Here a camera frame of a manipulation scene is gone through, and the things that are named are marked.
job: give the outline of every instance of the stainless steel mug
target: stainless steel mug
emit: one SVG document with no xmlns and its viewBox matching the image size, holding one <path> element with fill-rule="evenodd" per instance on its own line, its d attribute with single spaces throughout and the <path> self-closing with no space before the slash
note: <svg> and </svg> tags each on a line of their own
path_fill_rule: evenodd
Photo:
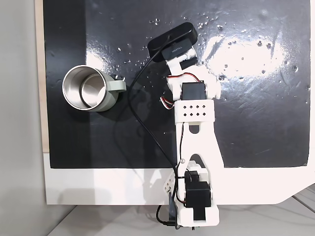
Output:
<svg viewBox="0 0 315 236">
<path fill-rule="evenodd" d="M 65 75 L 63 96 L 81 111 L 102 112 L 115 105 L 118 93 L 126 91 L 126 83 L 114 80 L 102 71 L 79 65 Z"/>
</svg>

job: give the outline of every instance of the mug handle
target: mug handle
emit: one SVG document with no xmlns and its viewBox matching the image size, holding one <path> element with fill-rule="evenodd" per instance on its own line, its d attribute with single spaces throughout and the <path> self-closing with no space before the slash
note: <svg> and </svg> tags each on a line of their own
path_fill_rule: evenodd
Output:
<svg viewBox="0 0 315 236">
<path fill-rule="evenodd" d="M 126 91 L 126 83 L 122 80 L 107 81 L 108 91 L 124 92 Z"/>
</svg>

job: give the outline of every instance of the wire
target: wire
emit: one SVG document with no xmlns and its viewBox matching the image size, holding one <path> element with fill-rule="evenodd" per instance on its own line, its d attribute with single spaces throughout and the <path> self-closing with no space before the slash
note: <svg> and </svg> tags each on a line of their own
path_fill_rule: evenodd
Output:
<svg viewBox="0 0 315 236">
<path fill-rule="evenodd" d="M 200 82 L 200 80 L 199 80 L 194 74 L 191 74 L 191 73 L 188 73 L 188 72 L 185 72 L 184 74 L 181 74 L 181 75 L 170 75 L 170 76 L 167 76 L 167 78 L 168 78 L 168 79 L 179 78 L 179 77 L 182 77 L 183 75 L 190 75 L 190 76 L 193 76 L 194 79 L 195 79 L 197 82 Z"/>
<path fill-rule="evenodd" d="M 177 168 L 176 168 L 176 171 L 178 172 L 178 167 L 179 167 L 179 165 L 180 165 L 180 163 L 181 163 L 181 160 L 182 160 L 182 142 L 183 142 L 183 136 L 184 136 L 184 124 L 185 124 L 185 122 L 183 122 L 183 125 L 182 125 L 182 134 L 181 134 L 181 140 L 180 140 L 180 143 L 179 143 L 179 158 L 180 158 L 180 161 L 179 161 L 179 163 L 178 163 L 178 165 L 177 165 Z M 176 198 L 177 198 L 177 200 L 179 201 L 179 202 L 181 202 L 181 203 L 186 203 L 185 201 L 181 201 L 180 199 L 179 199 L 179 197 L 178 197 L 178 195 L 177 195 L 177 191 L 178 191 L 178 189 L 176 189 Z"/>
<path fill-rule="evenodd" d="M 167 226 L 175 226 L 175 229 L 179 229 L 181 226 L 178 226 L 177 225 L 177 207 L 176 207 L 176 204 L 175 204 L 175 193 L 177 191 L 177 188 L 178 188 L 178 175 L 177 175 L 177 171 L 176 171 L 176 166 L 174 164 L 174 162 L 171 160 L 171 158 L 168 157 L 168 155 L 166 154 L 166 152 L 164 151 L 164 149 L 162 148 L 162 146 L 159 144 L 157 138 L 155 137 L 155 135 L 151 132 L 150 129 L 148 129 L 148 127 L 143 123 L 143 121 L 140 119 L 140 117 L 138 116 L 138 114 L 135 112 L 135 110 L 133 109 L 132 105 L 131 105 L 131 91 L 132 91 L 132 88 L 133 86 L 135 85 L 135 83 L 137 82 L 137 80 L 140 78 L 141 74 L 143 73 L 143 71 L 148 67 L 148 65 L 150 64 L 150 62 L 164 49 L 164 47 L 168 44 L 170 40 L 170 37 L 168 36 L 167 37 L 167 40 L 163 43 L 163 45 L 161 46 L 161 48 L 157 51 L 157 53 L 155 53 L 149 60 L 148 62 L 143 66 L 143 68 L 140 70 L 140 72 L 138 73 L 138 75 L 136 76 L 136 78 L 132 81 L 130 87 L 129 87 L 129 90 L 128 90 L 128 93 L 127 93 L 127 100 L 128 100 L 128 105 L 129 105 L 129 108 L 132 112 L 132 114 L 134 115 L 134 117 L 139 121 L 139 123 L 142 125 L 142 127 L 151 135 L 151 137 L 153 138 L 154 142 L 156 143 L 156 145 L 159 147 L 160 151 L 163 153 L 163 155 L 166 157 L 166 159 L 168 160 L 168 162 L 171 164 L 172 168 L 173 168 L 173 171 L 174 171 L 174 174 L 175 174 L 175 184 L 174 184 L 174 191 L 173 191 L 173 194 L 172 194 L 172 202 L 174 204 L 174 208 L 175 208 L 175 223 L 174 222 L 170 222 L 170 221 L 161 221 L 159 220 L 159 217 L 158 217 L 158 213 L 159 213 L 159 210 L 161 208 L 161 205 L 158 206 L 157 208 L 157 213 L 156 213 L 156 216 L 157 216 L 157 219 L 160 223 L 162 224 L 165 224 Z"/>
<path fill-rule="evenodd" d="M 190 171 L 186 168 L 186 170 L 188 171 L 189 175 L 190 175 L 190 180 L 192 180 L 192 176 L 191 176 L 191 173 Z"/>
<path fill-rule="evenodd" d="M 162 97 L 160 97 L 159 99 L 160 99 L 161 103 L 163 104 L 163 106 L 164 106 L 166 109 L 171 110 L 171 109 L 174 107 L 174 103 L 173 103 L 173 102 L 170 102 L 170 101 L 167 100 L 165 97 L 162 96 Z"/>
<path fill-rule="evenodd" d="M 308 210 L 310 210 L 311 212 L 313 212 L 315 214 L 315 210 L 312 209 L 309 205 L 307 205 L 306 203 L 302 202 L 300 199 L 298 199 L 297 197 L 295 197 L 294 195 L 292 196 L 293 199 L 297 200 L 300 204 L 302 204 L 303 206 L 305 206 Z"/>
</svg>

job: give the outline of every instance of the water droplet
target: water droplet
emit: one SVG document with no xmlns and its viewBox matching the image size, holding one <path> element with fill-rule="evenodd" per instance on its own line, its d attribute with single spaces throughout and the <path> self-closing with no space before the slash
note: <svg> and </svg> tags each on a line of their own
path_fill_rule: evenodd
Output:
<svg viewBox="0 0 315 236">
<path fill-rule="evenodd" d="M 220 75 L 220 76 L 219 76 L 219 80 L 220 80 L 220 81 L 225 80 L 225 78 L 226 78 L 226 76 L 225 76 L 225 75 Z"/>
<path fill-rule="evenodd" d="M 294 65 L 294 66 L 292 67 L 292 70 L 293 70 L 294 72 L 297 72 L 297 71 L 299 70 L 299 68 L 297 67 L 297 65 Z"/>
<path fill-rule="evenodd" d="M 111 74 L 110 76 L 113 77 L 115 80 L 118 79 L 118 75 L 116 75 L 116 74 Z"/>
<path fill-rule="evenodd" d="M 156 26 L 160 23 L 160 20 L 156 18 Z"/>
<path fill-rule="evenodd" d="M 261 10 L 260 16 L 266 18 L 268 16 L 268 11 L 266 9 Z"/>
</svg>

